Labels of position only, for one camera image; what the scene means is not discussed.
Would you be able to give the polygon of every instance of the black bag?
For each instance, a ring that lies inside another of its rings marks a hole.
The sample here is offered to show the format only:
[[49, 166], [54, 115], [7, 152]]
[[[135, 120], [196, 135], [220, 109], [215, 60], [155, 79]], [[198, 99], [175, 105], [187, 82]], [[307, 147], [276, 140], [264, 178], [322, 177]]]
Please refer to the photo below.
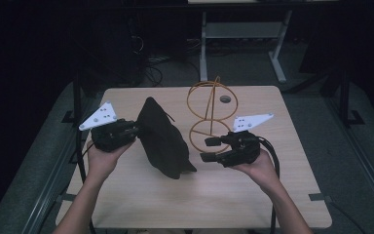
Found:
[[164, 109], [152, 98], [145, 100], [136, 124], [138, 138], [151, 165], [170, 178], [180, 178], [182, 172], [196, 172], [189, 161], [189, 150], [180, 131], [169, 121]]

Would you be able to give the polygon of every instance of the light wood table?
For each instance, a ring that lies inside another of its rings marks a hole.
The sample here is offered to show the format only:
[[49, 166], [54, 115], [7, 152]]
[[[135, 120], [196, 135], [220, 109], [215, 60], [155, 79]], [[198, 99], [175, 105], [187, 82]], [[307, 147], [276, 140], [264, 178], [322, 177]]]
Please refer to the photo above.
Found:
[[[190, 161], [198, 171], [183, 174], [180, 179], [166, 177], [150, 165], [138, 140], [119, 159], [116, 170], [100, 191], [93, 213], [95, 227], [270, 227], [272, 204], [260, 188], [241, 172], [225, 169], [217, 163], [204, 163], [200, 152], [192, 146], [189, 131], [200, 119], [187, 107], [189, 89], [133, 88], [105, 92], [102, 103], [111, 100], [118, 117], [126, 120], [136, 120], [146, 98], [153, 97], [175, 120], [173, 125], [188, 143]], [[324, 202], [310, 200], [309, 194], [320, 191], [280, 91], [271, 86], [230, 89], [238, 97], [239, 108], [224, 123], [233, 126], [237, 115], [274, 113], [273, 119], [251, 132], [266, 138], [275, 147], [280, 160], [281, 181], [308, 224], [318, 228], [330, 226], [331, 217]], [[216, 92], [215, 117], [228, 115], [234, 108], [233, 101], [221, 103], [218, 97], [224, 94], [219, 89]], [[208, 95], [209, 88], [196, 90], [191, 95], [192, 108], [206, 109]], [[214, 125], [214, 133], [226, 135], [227, 130]], [[77, 194], [81, 186], [77, 169], [67, 193]], [[70, 204], [63, 201], [56, 223], [60, 222]]]

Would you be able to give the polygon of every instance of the person's right arm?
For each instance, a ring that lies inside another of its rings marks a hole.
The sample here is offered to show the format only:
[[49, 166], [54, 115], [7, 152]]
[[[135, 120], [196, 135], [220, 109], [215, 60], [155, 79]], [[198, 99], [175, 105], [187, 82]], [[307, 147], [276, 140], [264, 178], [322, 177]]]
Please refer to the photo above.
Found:
[[313, 233], [279, 180], [268, 152], [261, 150], [252, 164], [232, 168], [247, 174], [269, 196], [283, 233]]

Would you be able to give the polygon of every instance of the white bracket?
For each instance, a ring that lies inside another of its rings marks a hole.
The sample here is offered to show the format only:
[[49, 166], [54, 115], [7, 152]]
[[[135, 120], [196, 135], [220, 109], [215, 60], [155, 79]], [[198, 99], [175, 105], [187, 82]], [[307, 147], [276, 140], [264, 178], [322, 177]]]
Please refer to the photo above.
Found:
[[272, 113], [263, 115], [237, 116], [233, 125], [233, 132], [238, 133], [252, 129], [275, 116]]
[[88, 130], [102, 125], [110, 124], [117, 121], [117, 115], [112, 107], [111, 101], [106, 101], [90, 118], [88, 118], [82, 125], [80, 130]]

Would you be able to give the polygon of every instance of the person's left arm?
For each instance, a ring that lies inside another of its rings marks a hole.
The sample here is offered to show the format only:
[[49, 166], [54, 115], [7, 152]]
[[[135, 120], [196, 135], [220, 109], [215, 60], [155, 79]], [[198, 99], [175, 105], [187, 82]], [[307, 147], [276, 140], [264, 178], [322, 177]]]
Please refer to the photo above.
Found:
[[54, 233], [86, 233], [102, 184], [114, 171], [117, 160], [130, 146], [131, 143], [110, 153], [95, 147], [89, 149], [87, 178]]

